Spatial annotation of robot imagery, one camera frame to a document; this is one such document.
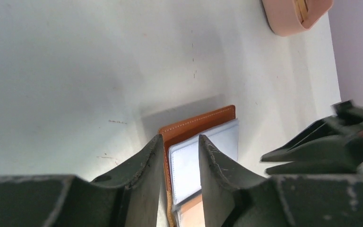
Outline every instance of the pink container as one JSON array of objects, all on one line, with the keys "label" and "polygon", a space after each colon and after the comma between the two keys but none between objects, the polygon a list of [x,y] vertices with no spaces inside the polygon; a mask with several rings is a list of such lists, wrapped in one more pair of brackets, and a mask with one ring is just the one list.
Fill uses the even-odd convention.
[{"label": "pink container", "polygon": [[333,0],[307,0],[308,18],[302,23],[295,9],[295,0],[262,0],[273,32],[280,36],[309,30],[333,5]]}]

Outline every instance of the leather wallet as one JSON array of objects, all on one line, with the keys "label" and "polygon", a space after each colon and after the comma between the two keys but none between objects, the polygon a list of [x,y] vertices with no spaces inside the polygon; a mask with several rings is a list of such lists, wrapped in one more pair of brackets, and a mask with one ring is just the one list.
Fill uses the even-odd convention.
[{"label": "leather wallet", "polygon": [[159,134],[162,134],[164,140],[164,174],[167,197],[166,216],[170,227],[176,227],[177,223],[172,212],[173,192],[168,158],[169,147],[235,118],[235,106],[230,105],[159,129]]}]

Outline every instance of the purple wall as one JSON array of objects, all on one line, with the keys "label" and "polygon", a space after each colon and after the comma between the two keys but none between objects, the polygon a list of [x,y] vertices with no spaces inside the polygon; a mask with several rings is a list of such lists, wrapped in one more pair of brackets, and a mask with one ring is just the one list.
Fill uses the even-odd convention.
[{"label": "purple wall", "polygon": [[363,1],[335,0],[329,20],[341,98],[363,105]]}]

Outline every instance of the card holder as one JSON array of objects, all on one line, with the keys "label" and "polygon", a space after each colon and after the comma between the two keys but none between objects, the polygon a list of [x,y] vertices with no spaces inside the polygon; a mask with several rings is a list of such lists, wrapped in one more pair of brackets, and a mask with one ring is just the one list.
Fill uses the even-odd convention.
[{"label": "card holder", "polygon": [[204,206],[201,191],[180,207],[174,208],[174,215],[179,227],[204,227]]},{"label": "card holder", "polygon": [[[200,132],[229,158],[237,161],[239,120],[234,119]],[[177,205],[201,190],[198,161],[199,134],[169,147],[169,168],[173,204]]]},{"label": "card holder", "polygon": [[169,147],[235,118],[235,106],[230,105],[159,129],[159,134],[162,134],[164,140],[164,174],[167,197],[166,216],[170,227],[176,227],[177,224],[176,218],[172,213],[173,192],[168,158]]}]

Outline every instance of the wall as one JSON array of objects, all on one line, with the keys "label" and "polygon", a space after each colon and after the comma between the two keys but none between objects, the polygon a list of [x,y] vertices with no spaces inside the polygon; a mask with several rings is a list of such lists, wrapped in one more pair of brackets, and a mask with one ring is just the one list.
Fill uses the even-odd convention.
[{"label": "wall", "polygon": [[329,21],[341,98],[363,105],[363,1],[335,0]]},{"label": "wall", "polygon": [[0,175],[92,180],[229,104],[239,162],[263,174],[263,153],[338,101],[327,15],[279,37],[260,0],[0,0]]}]

